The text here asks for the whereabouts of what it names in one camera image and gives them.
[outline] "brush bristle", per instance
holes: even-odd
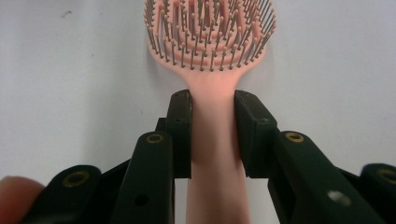
[[[146,0],[144,17],[154,57],[211,72],[259,60],[276,28],[270,0]]]

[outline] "finger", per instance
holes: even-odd
[[[19,223],[44,187],[34,180],[7,176],[0,181],[0,223]]]

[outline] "white background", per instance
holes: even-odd
[[[146,50],[143,1],[0,1],[0,178],[47,184],[76,164],[102,172],[186,89]],[[396,165],[396,1],[274,2],[278,26],[239,89],[280,130],[310,136],[334,165]],[[265,180],[248,180],[252,223],[277,223]],[[177,223],[186,181],[177,181]]]

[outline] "pink hairbrush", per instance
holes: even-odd
[[[269,0],[146,0],[148,50],[192,97],[187,223],[249,223],[233,95],[276,28]]]

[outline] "hairbrush head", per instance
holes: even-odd
[[[242,76],[263,57],[276,28],[269,0],[146,0],[149,51],[184,77]]]

